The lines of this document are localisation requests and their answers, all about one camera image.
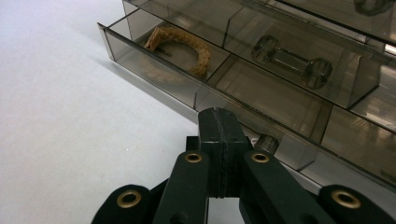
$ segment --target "white table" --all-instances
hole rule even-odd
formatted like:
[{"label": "white table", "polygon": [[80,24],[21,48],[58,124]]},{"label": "white table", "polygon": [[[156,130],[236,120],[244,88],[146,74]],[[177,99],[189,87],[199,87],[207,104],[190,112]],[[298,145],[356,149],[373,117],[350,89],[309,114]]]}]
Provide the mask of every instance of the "white table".
[{"label": "white table", "polygon": [[[0,223],[90,223],[113,190],[169,177],[198,134],[194,111],[108,59],[96,23],[123,15],[121,0],[0,2]],[[209,223],[242,223],[237,200],[211,202]]]}]

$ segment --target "dumbbell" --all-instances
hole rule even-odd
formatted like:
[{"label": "dumbbell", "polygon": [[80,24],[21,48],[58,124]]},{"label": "dumbbell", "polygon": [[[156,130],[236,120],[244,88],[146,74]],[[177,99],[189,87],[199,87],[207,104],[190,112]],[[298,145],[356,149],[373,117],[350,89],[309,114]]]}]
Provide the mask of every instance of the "dumbbell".
[{"label": "dumbbell", "polygon": [[272,35],[264,35],[254,46],[251,55],[257,63],[274,63],[301,76],[309,89],[323,87],[332,72],[332,64],[322,58],[307,60],[300,55],[282,49]]}]

